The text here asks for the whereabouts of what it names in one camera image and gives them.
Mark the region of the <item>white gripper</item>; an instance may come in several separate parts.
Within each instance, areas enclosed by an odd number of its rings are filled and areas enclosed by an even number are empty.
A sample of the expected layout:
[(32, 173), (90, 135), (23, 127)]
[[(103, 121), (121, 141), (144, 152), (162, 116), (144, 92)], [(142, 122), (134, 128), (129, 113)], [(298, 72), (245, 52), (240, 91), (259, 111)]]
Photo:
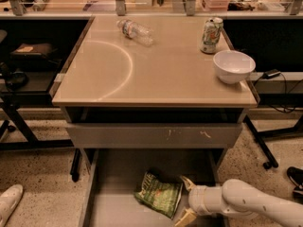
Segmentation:
[(199, 216), (221, 213), (223, 208), (222, 189), (219, 186), (196, 185), (186, 176), (181, 176), (188, 193), (188, 204), (174, 227), (187, 227)]

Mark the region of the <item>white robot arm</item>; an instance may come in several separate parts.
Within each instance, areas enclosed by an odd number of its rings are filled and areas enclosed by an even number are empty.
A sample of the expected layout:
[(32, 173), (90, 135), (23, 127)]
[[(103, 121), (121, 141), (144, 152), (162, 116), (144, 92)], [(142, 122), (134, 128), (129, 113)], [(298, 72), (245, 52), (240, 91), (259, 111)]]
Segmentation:
[(188, 208), (175, 227), (188, 227), (198, 216), (221, 214), (229, 218), (252, 219), (257, 215), (282, 227), (303, 227), (303, 205), (268, 195), (249, 183), (230, 179), (222, 186), (197, 185), (181, 176), (188, 192)]

